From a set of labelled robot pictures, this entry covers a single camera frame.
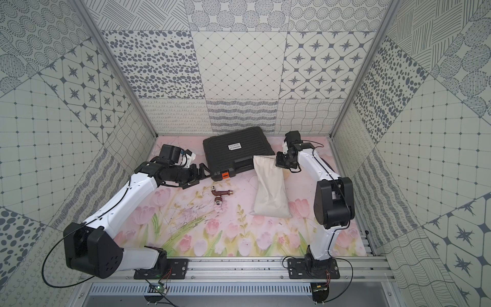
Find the cream cloth drawstring bag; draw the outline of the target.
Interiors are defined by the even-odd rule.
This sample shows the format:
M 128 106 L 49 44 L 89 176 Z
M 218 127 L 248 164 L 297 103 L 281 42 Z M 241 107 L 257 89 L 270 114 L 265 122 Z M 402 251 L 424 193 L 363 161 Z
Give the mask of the cream cloth drawstring bag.
M 290 219 L 283 170 L 275 156 L 254 156 L 258 189 L 251 215 Z

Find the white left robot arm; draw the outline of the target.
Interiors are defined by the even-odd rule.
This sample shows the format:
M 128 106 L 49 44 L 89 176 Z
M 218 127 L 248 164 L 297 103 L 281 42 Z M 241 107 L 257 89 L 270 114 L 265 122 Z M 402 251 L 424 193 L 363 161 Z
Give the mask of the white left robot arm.
M 174 181 L 177 188 L 190 188 L 211 176 L 203 164 L 171 166 L 160 158 L 143 162 L 128 183 L 102 208 L 81 223 L 71 223 L 64 232 L 68 268 L 108 278 L 118 271 L 136 270 L 145 277 L 164 276 L 167 253 L 162 248 L 122 248 L 115 239 L 120 227 L 138 205 L 159 186 Z

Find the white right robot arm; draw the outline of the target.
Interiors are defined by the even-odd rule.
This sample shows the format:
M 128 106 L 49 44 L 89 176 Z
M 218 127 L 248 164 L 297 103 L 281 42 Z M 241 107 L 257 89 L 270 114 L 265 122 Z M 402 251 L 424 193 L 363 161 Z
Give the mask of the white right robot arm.
M 332 258 L 336 239 L 355 218 L 353 183 L 348 177 L 338 175 L 319 156 L 317 147 L 304 141 L 298 131 L 285 134 L 276 165 L 291 172 L 306 171 L 315 181 L 313 212 L 323 231 L 308 246 L 305 259 L 310 267 L 321 266 Z

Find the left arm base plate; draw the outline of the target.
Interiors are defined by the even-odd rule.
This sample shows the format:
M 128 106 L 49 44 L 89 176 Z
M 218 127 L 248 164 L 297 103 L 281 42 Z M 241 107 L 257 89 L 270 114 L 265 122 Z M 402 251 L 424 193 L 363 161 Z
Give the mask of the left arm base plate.
M 152 269 L 138 269 L 134 273 L 135 280 L 184 280 L 187 274 L 189 259 L 166 258 L 158 260 Z

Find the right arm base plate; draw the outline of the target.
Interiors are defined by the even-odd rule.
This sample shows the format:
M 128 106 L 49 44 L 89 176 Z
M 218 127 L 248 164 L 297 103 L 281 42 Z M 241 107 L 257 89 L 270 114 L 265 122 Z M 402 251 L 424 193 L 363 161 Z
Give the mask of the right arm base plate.
M 335 259 L 310 260 L 305 258 L 287 258 L 283 265 L 288 270 L 291 280 L 331 280 L 340 279 L 338 264 Z

